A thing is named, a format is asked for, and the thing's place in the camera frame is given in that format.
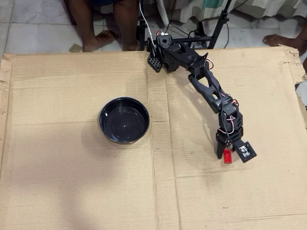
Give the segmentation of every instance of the cardboard seam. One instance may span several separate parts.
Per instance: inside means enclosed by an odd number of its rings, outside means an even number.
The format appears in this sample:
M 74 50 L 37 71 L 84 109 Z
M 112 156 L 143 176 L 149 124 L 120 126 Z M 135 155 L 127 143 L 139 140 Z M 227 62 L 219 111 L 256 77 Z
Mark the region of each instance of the cardboard seam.
M 146 62 L 146 55 L 144 53 L 144 64 L 145 64 L 145 75 L 146 75 L 146 85 L 147 85 L 147 101 L 149 106 L 149 122 L 150 122 L 150 153 L 152 156 L 152 171 L 153 171 L 153 195 L 154 195 L 154 209 L 155 209 L 155 228 L 159 230 L 159 221 L 158 221 L 158 208 L 157 208 L 157 188 L 156 188 L 156 181 L 155 181 L 155 171 L 154 171 L 154 153 L 153 153 L 153 121 L 151 121 L 151 104 L 150 104 L 150 89 L 149 89 L 149 81 L 148 81 L 148 71 L 147 71 L 147 62 Z
M 168 113 L 168 123 L 169 123 L 169 130 L 170 130 L 170 138 L 171 138 L 171 145 L 172 145 L 172 162 L 173 162 L 173 173 L 174 173 L 174 183 L 175 183 L 175 193 L 176 193 L 176 203 L 177 203 L 177 213 L 178 213 L 178 221 L 179 221 L 179 230 L 182 229 L 181 227 L 181 214 L 179 208 L 179 198 L 177 192 L 177 182 L 176 182 L 176 174 L 175 174 L 175 161 L 174 161 L 174 149 L 173 149 L 173 137 L 172 137 L 172 127 L 171 127 L 171 117 L 169 114 L 169 103 L 168 103 L 168 92 L 167 92 L 167 82 L 166 82 L 167 74 L 165 76 L 165 90 L 166 90 L 166 100 L 167 100 L 167 113 Z
M 9 104 L 10 104 L 10 97 L 11 97 L 11 79 L 12 79 L 12 73 L 13 73 L 13 66 L 15 62 L 16 56 L 12 56 L 11 62 L 11 72 L 10 72 L 10 78 L 8 79 L 8 100 L 7 100 L 7 106 L 6 106 L 6 117 L 5 117 L 5 124 L 4 124 L 4 132 L 3 132 L 3 146 L 1 149 L 1 155 L 0 155 L 0 184 L 1 184 L 1 176 L 2 176 L 2 168 L 3 168 L 3 157 L 4 157 L 4 148 L 5 148 L 5 142 L 6 142 L 6 129 L 7 129 L 7 122 L 8 122 L 8 114 L 9 114 Z
M 291 65 L 290 65 L 290 60 L 289 60 L 289 58 L 288 58 L 288 55 L 287 55 L 287 52 L 289 52 L 290 54 L 292 54 L 292 55 L 294 55 L 293 53 L 291 53 L 291 50 L 286 50 L 285 49 L 285 47 L 283 47 L 283 51 L 285 52 L 285 54 L 286 54 L 286 58 L 287 58 L 287 63 L 288 63 L 288 67 L 289 67 L 289 69 L 290 69 L 290 72 L 291 72 L 291 77 L 292 77 L 292 81 L 293 81 L 293 83 L 294 83 L 294 85 L 293 85 L 293 88 L 294 88 L 294 91 L 295 91 L 295 84 L 297 84 L 298 82 L 296 82 L 295 81 L 295 78 L 294 78 L 294 74 L 293 74 L 293 71 L 292 71 L 292 68 L 291 68 Z M 307 113 L 307 111 L 306 110 L 303 110 L 302 111 L 302 109 L 301 109 L 301 105 L 300 105 L 300 97 L 297 95 L 297 103 L 298 103 L 298 106 L 299 106 L 299 108 L 300 108 L 300 111 L 301 111 L 301 119 L 302 119 L 302 121 L 303 121 L 303 124 L 304 124 L 304 126 L 305 126 L 305 129 L 306 129 L 306 131 L 307 131 L 307 123 L 306 123 L 306 121 L 305 121 L 305 119 L 304 119 L 304 116 L 303 116 L 303 113 Z

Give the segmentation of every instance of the red block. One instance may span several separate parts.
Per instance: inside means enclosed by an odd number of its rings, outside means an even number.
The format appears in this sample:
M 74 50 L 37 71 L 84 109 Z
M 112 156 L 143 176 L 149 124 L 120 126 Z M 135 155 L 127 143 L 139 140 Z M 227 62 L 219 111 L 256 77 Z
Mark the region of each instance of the red block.
M 224 158 L 224 163 L 225 164 L 230 164 L 232 162 L 231 152 L 230 152 L 229 149 L 224 149 L 224 151 L 223 151 L 223 158 Z

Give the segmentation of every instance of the wire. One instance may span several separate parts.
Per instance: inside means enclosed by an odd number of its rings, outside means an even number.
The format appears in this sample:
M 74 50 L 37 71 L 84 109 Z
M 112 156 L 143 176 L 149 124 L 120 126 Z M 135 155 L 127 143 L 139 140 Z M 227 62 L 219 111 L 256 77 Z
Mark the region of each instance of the wire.
M 234 120 L 235 118 L 232 118 L 232 119 L 227 119 L 227 121 L 230 121 L 231 123 L 231 127 L 232 127 L 232 131 L 231 133 L 228 133 L 228 134 L 233 134 L 233 132 L 235 131 L 235 126 L 234 126 L 234 122 L 232 120 Z M 222 131 L 220 128 L 218 128 L 218 130 L 220 130 L 222 133 L 226 134 L 227 130 L 225 129 L 226 132 Z
M 169 25 L 170 25 L 171 22 L 172 22 L 172 19 L 173 19 L 173 12 L 174 12 L 174 8 L 175 8 L 176 1 L 177 1 L 177 0 L 174 1 L 173 8 L 172 8 L 172 13 L 171 13 L 171 19 L 169 20 L 169 23 L 168 23 L 168 25 L 167 25 L 167 28 L 166 28 L 165 33 L 167 33 L 168 28 L 169 28 Z
M 228 45 L 228 43 L 229 43 L 229 27 L 228 27 L 228 23 L 226 23 L 226 25 L 227 25 L 227 34 L 228 34 L 228 39 L 227 39 L 227 43 L 226 43 L 226 45 L 225 45 L 224 49 L 226 48 L 226 46 L 227 46 L 227 45 Z
M 144 17 L 144 14 L 143 14 L 143 12 L 142 12 L 141 1 L 140 1 L 140 4 L 139 4 L 139 7 L 140 7 L 141 15 L 142 15 L 142 17 L 143 17 L 143 19 L 144 19 L 144 21 L 145 21 L 145 23 L 146 23 L 146 25 L 147 25 L 147 28 L 148 28 L 148 32 L 149 32 L 150 38 L 152 39 L 152 44 L 153 44 L 154 47 L 156 47 L 155 44 L 154 44 L 152 32 L 150 31 L 149 25 L 148 25 L 148 23 L 147 23 L 147 21 L 146 21 L 146 19 L 145 19 L 145 17 Z
M 171 23 L 171 25 L 172 25 L 173 27 L 175 27 L 176 29 L 180 30 L 181 32 L 183 32 L 184 34 L 188 35 L 186 32 L 184 32 L 183 30 L 179 29 L 179 28 L 178 28 L 177 26 L 175 26 L 174 24 Z
M 197 30 L 192 30 L 189 34 L 188 34 L 188 38 L 190 37 L 190 34 L 193 32 L 196 32 Z
M 206 60 L 210 61 L 211 64 L 212 64 L 212 67 L 209 70 L 213 69 L 213 67 L 214 67 L 213 61 L 210 58 L 206 58 Z
M 174 24 L 170 23 L 173 27 L 175 27 L 176 29 L 180 30 L 181 32 L 183 32 L 184 34 L 186 34 L 189 37 L 189 34 L 187 34 L 186 32 L 184 32 L 183 30 L 179 29 L 177 26 L 175 26 Z
M 234 9 L 232 9 L 232 11 L 238 9 L 240 6 L 242 6 L 245 2 L 243 2 L 242 4 L 240 4 L 239 6 L 235 7 Z

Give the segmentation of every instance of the robotic arm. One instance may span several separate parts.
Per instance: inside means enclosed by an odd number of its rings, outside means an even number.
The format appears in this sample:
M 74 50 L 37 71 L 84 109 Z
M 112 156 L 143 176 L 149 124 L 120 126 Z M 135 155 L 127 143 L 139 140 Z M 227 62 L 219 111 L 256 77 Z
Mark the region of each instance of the robotic arm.
M 240 159 L 245 163 L 256 156 L 254 149 L 248 142 L 241 140 L 243 136 L 243 116 L 239 111 L 239 104 L 221 88 L 218 80 L 209 70 L 208 53 L 200 56 L 184 43 L 174 44 L 171 35 L 156 37 L 156 47 L 150 39 L 147 40 L 149 65 L 159 72 L 162 65 L 168 72 L 175 71 L 179 66 L 184 67 L 189 74 L 189 81 L 200 93 L 211 109 L 219 114 L 219 126 L 216 132 L 217 157 L 221 159 L 226 147 L 232 145 Z M 206 78 L 209 86 L 199 82 Z

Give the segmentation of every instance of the person's foot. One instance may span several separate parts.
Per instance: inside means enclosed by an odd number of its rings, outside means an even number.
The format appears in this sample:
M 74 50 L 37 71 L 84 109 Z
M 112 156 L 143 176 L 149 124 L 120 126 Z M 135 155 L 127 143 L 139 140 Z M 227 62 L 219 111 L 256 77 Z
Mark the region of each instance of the person's foot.
M 138 47 L 137 41 L 135 41 L 135 43 L 132 45 L 123 44 L 123 51 L 138 51 L 138 50 L 139 50 L 139 47 Z
M 278 46 L 278 44 L 281 44 L 284 46 L 290 46 L 295 49 L 298 49 L 300 55 L 305 53 L 307 49 L 306 41 L 300 38 L 294 39 L 294 38 L 282 37 L 277 34 L 265 36 L 263 39 L 263 43 L 269 46 Z
M 82 51 L 83 52 L 94 52 L 95 50 L 103 47 L 118 38 L 118 35 L 113 31 L 104 30 L 100 34 L 98 34 L 94 39 L 87 41 L 83 44 Z

